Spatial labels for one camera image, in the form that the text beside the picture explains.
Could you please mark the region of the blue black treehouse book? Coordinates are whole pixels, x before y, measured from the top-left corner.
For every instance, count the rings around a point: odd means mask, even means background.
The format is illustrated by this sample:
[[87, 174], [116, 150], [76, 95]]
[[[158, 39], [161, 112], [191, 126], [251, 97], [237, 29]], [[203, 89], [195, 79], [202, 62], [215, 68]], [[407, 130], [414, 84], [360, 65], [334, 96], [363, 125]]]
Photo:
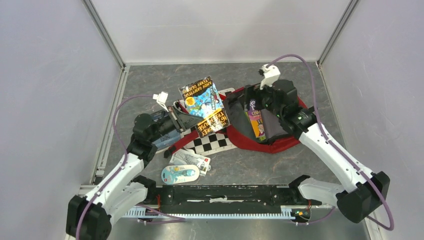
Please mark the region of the blue black treehouse book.
[[200, 138], [230, 126], [219, 91], [211, 76], [180, 87], [179, 92], [188, 114], [200, 117], [195, 129]]

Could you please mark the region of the dark blue book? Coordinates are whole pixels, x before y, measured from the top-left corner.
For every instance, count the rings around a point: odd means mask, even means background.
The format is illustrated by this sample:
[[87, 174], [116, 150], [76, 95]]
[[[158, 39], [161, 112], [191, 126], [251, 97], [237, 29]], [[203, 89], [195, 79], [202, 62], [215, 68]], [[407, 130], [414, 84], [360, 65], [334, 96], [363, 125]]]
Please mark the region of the dark blue book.
[[159, 125], [160, 137], [153, 142], [159, 152], [181, 139], [181, 134], [176, 130], [170, 116], [165, 110], [154, 112], [151, 116]]

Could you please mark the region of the purple colourful book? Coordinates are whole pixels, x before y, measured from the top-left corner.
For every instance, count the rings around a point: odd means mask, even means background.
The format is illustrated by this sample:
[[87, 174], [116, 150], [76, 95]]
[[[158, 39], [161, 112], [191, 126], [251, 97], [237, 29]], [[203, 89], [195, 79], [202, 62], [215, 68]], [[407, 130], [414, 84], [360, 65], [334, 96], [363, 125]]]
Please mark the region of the purple colourful book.
[[256, 108], [256, 100], [250, 99], [247, 111], [245, 112], [252, 130], [253, 135], [258, 141], [264, 141], [266, 139], [264, 123], [261, 115], [261, 111]]

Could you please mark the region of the red student backpack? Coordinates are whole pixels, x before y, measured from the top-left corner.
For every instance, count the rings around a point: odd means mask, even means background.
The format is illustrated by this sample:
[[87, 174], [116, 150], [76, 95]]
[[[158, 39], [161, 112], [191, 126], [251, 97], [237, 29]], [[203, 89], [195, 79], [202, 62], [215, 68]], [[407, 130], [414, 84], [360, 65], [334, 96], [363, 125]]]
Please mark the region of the red student backpack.
[[[240, 88], [224, 99], [224, 106], [229, 118], [230, 126], [226, 133], [229, 140], [238, 148], [256, 152], [275, 154], [283, 152], [297, 144], [302, 133], [317, 123], [314, 108], [307, 108], [298, 97], [303, 120], [299, 122], [279, 122], [271, 112], [261, 104], [258, 85], [247, 85]], [[266, 139], [259, 141], [255, 138], [250, 121], [246, 115], [251, 99], [256, 101], [256, 109], [261, 112]], [[164, 152], [164, 157], [172, 154]]]

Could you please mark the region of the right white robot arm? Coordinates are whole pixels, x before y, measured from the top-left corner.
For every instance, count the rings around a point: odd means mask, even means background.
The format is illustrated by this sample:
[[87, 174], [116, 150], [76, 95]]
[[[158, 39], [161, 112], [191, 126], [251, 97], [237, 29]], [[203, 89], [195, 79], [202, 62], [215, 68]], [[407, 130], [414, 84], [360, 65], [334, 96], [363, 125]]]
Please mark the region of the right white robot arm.
[[277, 117], [283, 130], [313, 151], [339, 180], [334, 184], [301, 176], [288, 191], [293, 203], [317, 200], [337, 207], [353, 223], [387, 206], [390, 177], [366, 167], [342, 147], [321, 123], [315, 107], [301, 106], [292, 81], [262, 82], [254, 93], [258, 104]]

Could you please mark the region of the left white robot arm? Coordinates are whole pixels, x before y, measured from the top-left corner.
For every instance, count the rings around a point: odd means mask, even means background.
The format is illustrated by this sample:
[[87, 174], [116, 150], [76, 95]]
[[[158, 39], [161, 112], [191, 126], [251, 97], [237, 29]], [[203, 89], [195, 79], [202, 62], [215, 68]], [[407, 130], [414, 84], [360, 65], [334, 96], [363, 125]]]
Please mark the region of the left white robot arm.
[[98, 185], [84, 196], [73, 196], [67, 207], [65, 232], [77, 240], [105, 240], [115, 223], [139, 203], [157, 200], [157, 184], [141, 171], [153, 159], [158, 148], [154, 142], [164, 135], [180, 133], [202, 121], [174, 106], [154, 119], [142, 113], [134, 120], [130, 144], [118, 164]]

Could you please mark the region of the packaged ruler set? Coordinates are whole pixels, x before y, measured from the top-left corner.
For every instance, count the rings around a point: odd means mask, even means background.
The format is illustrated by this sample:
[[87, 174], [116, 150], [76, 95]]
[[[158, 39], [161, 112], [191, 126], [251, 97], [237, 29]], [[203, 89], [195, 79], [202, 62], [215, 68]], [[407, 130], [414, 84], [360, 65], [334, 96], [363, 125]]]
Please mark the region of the packaged ruler set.
[[172, 154], [169, 163], [171, 165], [195, 165], [200, 175], [205, 176], [211, 170], [211, 159], [194, 153], [192, 150], [179, 149]]

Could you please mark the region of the black white chess mat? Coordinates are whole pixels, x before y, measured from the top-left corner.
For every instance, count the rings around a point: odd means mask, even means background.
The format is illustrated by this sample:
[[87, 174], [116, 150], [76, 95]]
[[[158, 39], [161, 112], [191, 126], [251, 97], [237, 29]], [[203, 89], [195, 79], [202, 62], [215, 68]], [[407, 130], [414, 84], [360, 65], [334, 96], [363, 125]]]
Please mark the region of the black white chess mat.
[[[174, 103], [176, 108], [180, 108], [182, 111], [188, 114], [185, 109], [183, 99], [178, 100]], [[210, 154], [218, 153], [235, 148], [227, 135], [227, 128], [214, 132], [205, 137], [199, 137], [195, 126], [182, 131], [180, 133], [181, 139], [171, 145], [167, 149], [168, 154], [173, 154], [178, 150], [192, 150], [195, 154], [207, 156]]]

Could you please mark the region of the blue packaged correction tape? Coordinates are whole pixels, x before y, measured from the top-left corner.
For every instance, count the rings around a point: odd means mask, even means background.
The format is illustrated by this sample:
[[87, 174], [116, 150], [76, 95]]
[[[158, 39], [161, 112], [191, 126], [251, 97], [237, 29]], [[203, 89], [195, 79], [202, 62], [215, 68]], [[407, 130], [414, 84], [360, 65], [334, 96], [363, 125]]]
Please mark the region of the blue packaged correction tape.
[[200, 176], [200, 170], [196, 165], [168, 165], [161, 174], [161, 180], [166, 185], [175, 185], [193, 182]]

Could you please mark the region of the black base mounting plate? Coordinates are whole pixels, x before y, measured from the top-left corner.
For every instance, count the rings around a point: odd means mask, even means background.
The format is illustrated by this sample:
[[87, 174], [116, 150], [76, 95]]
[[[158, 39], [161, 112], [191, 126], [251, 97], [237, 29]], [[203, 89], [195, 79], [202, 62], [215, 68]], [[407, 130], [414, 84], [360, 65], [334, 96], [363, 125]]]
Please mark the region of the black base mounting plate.
[[166, 214], [277, 214], [282, 206], [321, 206], [287, 185], [157, 185], [141, 202]]

